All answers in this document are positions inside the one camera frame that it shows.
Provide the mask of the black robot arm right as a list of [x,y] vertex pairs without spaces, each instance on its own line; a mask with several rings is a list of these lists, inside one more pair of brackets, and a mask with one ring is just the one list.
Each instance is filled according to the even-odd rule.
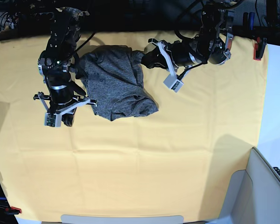
[[51,36],[38,59],[38,70],[49,94],[39,92],[34,96],[45,107],[45,126],[72,126],[77,108],[90,103],[86,92],[71,76],[77,72],[71,60],[79,60],[76,51],[81,36],[79,19],[84,15],[84,11],[72,7],[62,7],[54,13]]

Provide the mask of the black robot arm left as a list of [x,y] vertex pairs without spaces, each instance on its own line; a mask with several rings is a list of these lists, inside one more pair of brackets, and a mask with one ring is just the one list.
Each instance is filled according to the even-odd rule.
[[161,41],[173,67],[221,64],[228,59],[226,55],[228,48],[220,38],[220,33],[224,29],[228,13],[231,12],[231,6],[224,3],[207,2],[200,13],[201,27],[198,34],[186,37],[176,29],[175,35],[180,40],[173,43]]

